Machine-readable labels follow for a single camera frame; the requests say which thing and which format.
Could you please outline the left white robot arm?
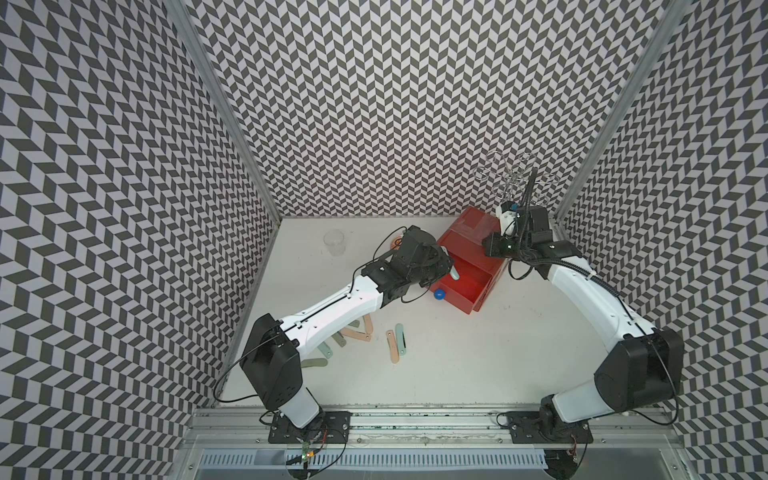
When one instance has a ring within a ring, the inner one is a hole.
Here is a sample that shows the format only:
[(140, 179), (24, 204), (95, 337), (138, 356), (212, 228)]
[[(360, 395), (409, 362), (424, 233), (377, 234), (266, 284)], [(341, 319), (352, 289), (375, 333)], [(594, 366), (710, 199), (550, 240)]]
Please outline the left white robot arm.
[(303, 357), (352, 321), (402, 300), (411, 286), (427, 289), (445, 276), (458, 277), (447, 249), (410, 226), (398, 248), (355, 269), (350, 284), (338, 292), (281, 319), (258, 318), (238, 366), (267, 410), (296, 428), (313, 428), (324, 412), (304, 385)]

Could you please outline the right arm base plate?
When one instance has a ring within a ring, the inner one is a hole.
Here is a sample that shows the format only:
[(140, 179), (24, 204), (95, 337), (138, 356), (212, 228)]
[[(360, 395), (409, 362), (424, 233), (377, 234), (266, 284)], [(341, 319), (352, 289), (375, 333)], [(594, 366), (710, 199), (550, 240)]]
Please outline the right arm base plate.
[(565, 423), (549, 410), (508, 411), (502, 414), (514, 444), (591, 444), (594, 442), (585, 421)]

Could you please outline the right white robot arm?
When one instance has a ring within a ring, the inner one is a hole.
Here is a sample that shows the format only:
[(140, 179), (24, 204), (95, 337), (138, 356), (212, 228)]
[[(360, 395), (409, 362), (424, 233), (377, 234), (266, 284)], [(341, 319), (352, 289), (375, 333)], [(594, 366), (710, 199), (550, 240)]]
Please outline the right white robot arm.
[(556, 239), (545, 208), (507, 201), (495, 216), (500, 229), (483, 240), (486, 255), (522, 262), (549, 281), (589, 321), (606, 351), (591, 379), (542, 399), (539, 421), (546, 436), (557, 427), (664, 401), (678, 405), (681, 336), (633, 311), (572, 242)]

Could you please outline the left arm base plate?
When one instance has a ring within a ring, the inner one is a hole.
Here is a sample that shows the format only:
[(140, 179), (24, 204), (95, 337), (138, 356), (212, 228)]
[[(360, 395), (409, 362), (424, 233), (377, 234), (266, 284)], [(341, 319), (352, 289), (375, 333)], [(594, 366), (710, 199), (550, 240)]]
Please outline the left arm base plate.
[(304, 427), (296, 427), (287, 416), (278, 413), (269, 428), (269, 444), (341, 445), (348, 441), (352, 413), (350, 411), (320, 411), (320, 414)]

